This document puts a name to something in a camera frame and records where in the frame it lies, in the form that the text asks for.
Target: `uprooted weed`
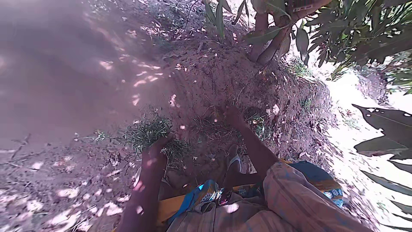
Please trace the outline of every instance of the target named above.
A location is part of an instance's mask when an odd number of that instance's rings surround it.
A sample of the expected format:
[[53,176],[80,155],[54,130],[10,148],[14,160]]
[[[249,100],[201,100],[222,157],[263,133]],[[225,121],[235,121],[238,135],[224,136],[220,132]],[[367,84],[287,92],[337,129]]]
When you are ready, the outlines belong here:
[[[152,120],[144,118],[129,125],[116,140],[132,146],[136,154],[141,154],[145,148],[150,147],[159,138],[167,137],[171,129],[170,119],[155,115]],[[188,155],[190,150],[190,145],[184,141],[173,139],[167,143],[162,150],[168,158],[167,167],[179,169],[182,166],[183,157]]]

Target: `tree branch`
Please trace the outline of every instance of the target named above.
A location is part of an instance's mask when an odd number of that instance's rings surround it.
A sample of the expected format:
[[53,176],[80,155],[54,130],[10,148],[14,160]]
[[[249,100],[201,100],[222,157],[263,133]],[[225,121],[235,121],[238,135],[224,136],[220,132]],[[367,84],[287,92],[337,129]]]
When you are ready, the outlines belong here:
[[[269,16],[268,13],[264,13],[264,14],[256,13],[255,31],[265,30],[269,27],[268,16]],[[264,45],[265,45],[264,43],[253,45],[252,50],[250,51],[248,55],[248,59],[252,62],[256,62],[258,60],[260,53],[262,52]]]

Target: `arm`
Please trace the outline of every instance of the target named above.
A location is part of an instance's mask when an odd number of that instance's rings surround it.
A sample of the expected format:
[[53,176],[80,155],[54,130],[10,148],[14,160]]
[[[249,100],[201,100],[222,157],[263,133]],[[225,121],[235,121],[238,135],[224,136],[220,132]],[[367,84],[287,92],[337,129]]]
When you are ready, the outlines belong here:
[[116,232],[154,231],[160,182],[167,157],[160,151],[172,136],[160,138],[142,153],[142,172],[133,188]]
[[257,135],[245,123],[242,113],[236,107],[227,107],[225,116],[229,124],[238,129],[242,134],[249,158],[257,173],[264,179],[267,170],[274,163],[280,162],[280,159],[260,141]]

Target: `dirt ground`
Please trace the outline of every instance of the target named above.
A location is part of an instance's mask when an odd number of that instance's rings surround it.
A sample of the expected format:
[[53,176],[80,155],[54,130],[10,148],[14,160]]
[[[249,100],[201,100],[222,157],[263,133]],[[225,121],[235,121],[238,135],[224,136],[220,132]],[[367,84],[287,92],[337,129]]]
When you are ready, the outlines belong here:
[[[93,132],[116,133],[153,111],[170,118],[193,148],[180,170],[168,172],[180,177],[171,183],[177,191],[222,181],[229,146],[243,144],[223,121],[231,104],[248,119],[265,119],[264,142],[276,155],[334,175],[318,152],[342,155],[324,135],[336,126],[328,88],[288,74],[286,61],[261,72],[239,42],[248,20],[233,26],[227,13],[229,36],[220,44],[204,25],[200,3],[186,25],[192,3],[44,0],[0,7],[0,231],[111,231],[140,160],[128,147],[93,142]],[[242,171],[253,171],[244,151]],[[346,204],[375,228],[363,207]]]

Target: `leg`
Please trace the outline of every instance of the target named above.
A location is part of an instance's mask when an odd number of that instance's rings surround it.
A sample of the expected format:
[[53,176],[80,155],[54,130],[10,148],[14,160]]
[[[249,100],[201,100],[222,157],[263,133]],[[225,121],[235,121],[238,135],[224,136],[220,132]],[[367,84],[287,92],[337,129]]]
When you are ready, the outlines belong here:
[[[235,144],[229,148],[228,165],[229,162],[237,155],[237,149],[238,146]],[[223,186],[226,188],[232,188],[234,186],[255,184],[259,181],[261,181],[261,178],[257,173],[240,173],[240,162],[235,161],[227,169]]]

